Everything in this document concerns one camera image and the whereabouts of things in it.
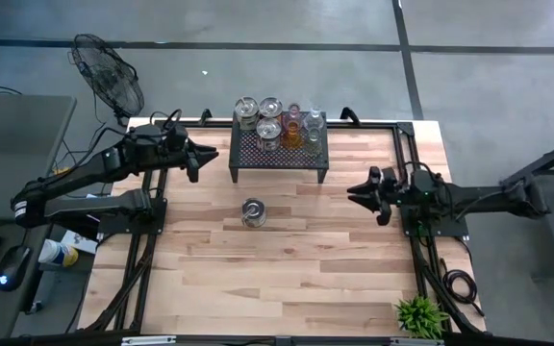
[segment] gray floor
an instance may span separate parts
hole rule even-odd
[[[554,46],[554,0],[402,0],[411,44]],[[112,40],[398,44],[391,0],[0,0],[0,37]],[[138,69],[143,113],[231,111],[241,95],[275,95],[329,116],[412,119],[400,53],[119,50]],[[554,147],[554,55],[413,54],[425,119],[439,120],[452,177],[495,184]],[[73,95],[66,135],[85,148],[97,122],[92,93],[60,48],[0,47],[0,85]],[[110,119],[98,101],[98,116]],[[554,340],[554,280],[529,273],[554,262],[542,224],[511,215],[467,218],[476,281],[494,334]],[[16,334],[60,333],[86,277],[47,275],[39,314]]]

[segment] wooden tabletop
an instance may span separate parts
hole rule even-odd
[[[133,118],[130,124],[147,121]],[[414,126],[420,160],[449,181],[439,124]],[[189,129],[189,137],[217,147],[219,157],[200,170],[197,184],[184,171],[169,171],[168,212],[153,259],[144,334],[403,334],[393,305],[416,295],[416,280],[399,213],[378,227],[368,210],[346,198],[346,189],[364,182],[371,165],[395,166],[389,131],[330,130],[323,185],[315,171],[246,169],[233,184],[230,130]],[[140,188],[141,181],[132,176],[115,184],[113,194]],[[267,206],[260,229],[240,221],[240,206],[250,197]],[[93,322],[118,291],[129,242],[129,235],[115,235],[99,248],[79,328]],[[459,242],[437,243],[449,269],[472,274]],[[473,307],[459,307],[485,328]]]

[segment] metal can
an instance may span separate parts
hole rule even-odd
[[[266,97],[260,103],[260,114],[264,117],[277,117],[281,115],[282,110],[283,105],[281,101],[275,97]]]
[[[258,121],[258,103],[251,97],[241,97],[235,104],[235,114],[242,131],[253,131]]]
[[[264,118],[258,121],[258,148],[262,151],[273,151],[279,148],[281,124],[275,118]]]
[[[249,198],[242,204],[242,224],[247,227],[260,227],[266,221],[264,203],[256,198]]]

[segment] fan grille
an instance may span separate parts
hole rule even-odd
[[[104,40],[91,34],[74,38],[72,57],[89,86],[117,115],[138,115],[144,97],[132,68]]]

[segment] green plant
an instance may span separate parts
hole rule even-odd
[[[449,317],[429,298],[420,296],[409,301],[399,301],[396,308],[399,322],[413,337],[439,339],[443,332],[441,321]]]

